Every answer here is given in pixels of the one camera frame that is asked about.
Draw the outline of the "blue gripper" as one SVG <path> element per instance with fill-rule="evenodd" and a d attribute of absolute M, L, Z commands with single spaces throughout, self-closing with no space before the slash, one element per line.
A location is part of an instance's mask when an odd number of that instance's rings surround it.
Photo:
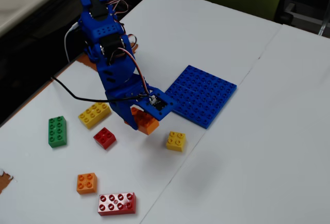
<path fill-rule="evenodd" d="M 112 109 L 134 130 L 137 130 L 138 125 L 131 113 L 130 106 L 144 106 L 149 101 L 141 79 L 130 79 L 116 89 L 106 90 L 105 95 L 109 101 L 118 100 L 110 102 Z"/>

